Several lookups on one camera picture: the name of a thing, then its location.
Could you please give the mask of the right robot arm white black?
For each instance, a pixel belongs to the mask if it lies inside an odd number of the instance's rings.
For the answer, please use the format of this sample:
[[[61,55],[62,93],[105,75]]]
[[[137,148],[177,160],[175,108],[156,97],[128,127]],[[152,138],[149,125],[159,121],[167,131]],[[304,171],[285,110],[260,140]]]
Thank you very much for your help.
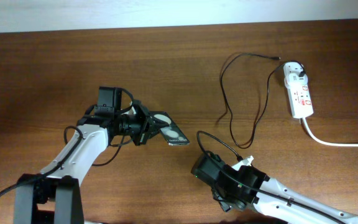
[[[230,166],[217,154],[202,153],[191,173],[211,187],[224,212],[253,210],[284,223],[358,223],[358,215],[330,207],[283,185],[239,157]]]

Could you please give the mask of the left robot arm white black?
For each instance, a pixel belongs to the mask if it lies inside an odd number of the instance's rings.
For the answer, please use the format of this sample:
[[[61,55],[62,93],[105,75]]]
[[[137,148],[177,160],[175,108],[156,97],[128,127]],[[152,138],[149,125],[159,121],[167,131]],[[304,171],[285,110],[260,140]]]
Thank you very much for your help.
[[[86,223],[80,185],[94,161],[115,136],[128,137],[136,146],[162,134],[178,137],[175,123],[166,112],[149,111],[132,100],[122,109],[119,101],[100,100],[73,127],[71,139],[39,174],[24,174],[16,190],[14,223]]]

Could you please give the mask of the black smartphone with white circles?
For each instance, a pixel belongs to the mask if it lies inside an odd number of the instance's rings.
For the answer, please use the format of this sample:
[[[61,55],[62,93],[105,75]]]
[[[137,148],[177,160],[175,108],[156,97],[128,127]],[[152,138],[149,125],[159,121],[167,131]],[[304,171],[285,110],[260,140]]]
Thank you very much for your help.
[[[180,128],[176,125],[173,119],[164,111],[151,111],[151,115],[158,121],[168,123],[168,126],[160,128],[160,133],[166,140],[169,146],[186,146],[190,141],[183,134]]]

